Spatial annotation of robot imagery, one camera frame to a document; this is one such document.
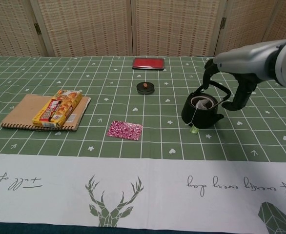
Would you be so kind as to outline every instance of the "deer head print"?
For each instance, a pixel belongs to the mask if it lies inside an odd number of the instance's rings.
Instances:
[[[142,182],[138,177],[138,181],[135,185],[131,183],[133,189],[132,197],[128,201],[124,201],[123,193],[121,201],[119,202],[117,207],[111,212],[108,211],[104,204],[104,192],[102,193],[101,200],[97,200],[94,196],[93,192],[98,184],[99,182],[96,183],[94,181],[94,176],[92,176],[92,178],[89,180],[89,183],[85,186],[85,188],[89,192],[92,201],[92,204],[89,204],[90,213],[99,218],[100,227],[116,227],[120,218],[127,217],[131,213],[133,206],[128,205],[131,204],[138,196],[138,194],[143,190]]]

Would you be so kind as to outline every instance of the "notebook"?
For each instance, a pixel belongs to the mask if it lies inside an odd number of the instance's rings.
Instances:
[[[21,102],[2,120],[1,127],[37,131],[76,131],[91,98],[83,97],[73,113],[60,128],[34,126],[32,124],[32,118],[50,100],[50,98],[50,96],[26,94]]]

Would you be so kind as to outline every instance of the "gray robot arm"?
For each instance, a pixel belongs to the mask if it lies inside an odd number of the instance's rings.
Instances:
[[[205,65],[204,89],[218,72],[232,74],[239,83],[233,101],[224,102],[222,106],[230,111],[240,110],[260,82],[274,79],[286,87],[286,39],[247,45],[218,54]]]

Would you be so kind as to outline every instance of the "yellow snack box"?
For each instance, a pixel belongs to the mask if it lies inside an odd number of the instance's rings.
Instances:
[[[59,90],[32,119],[35,126],[60,128],[82,99],[81,91]]]

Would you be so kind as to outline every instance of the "pink wrapper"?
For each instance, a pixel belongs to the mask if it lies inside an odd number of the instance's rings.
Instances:
[[[139,140],[143,126],[136,123],[127,123],[114,120],[106,133],[109,137],[118,137],[128,140]]]

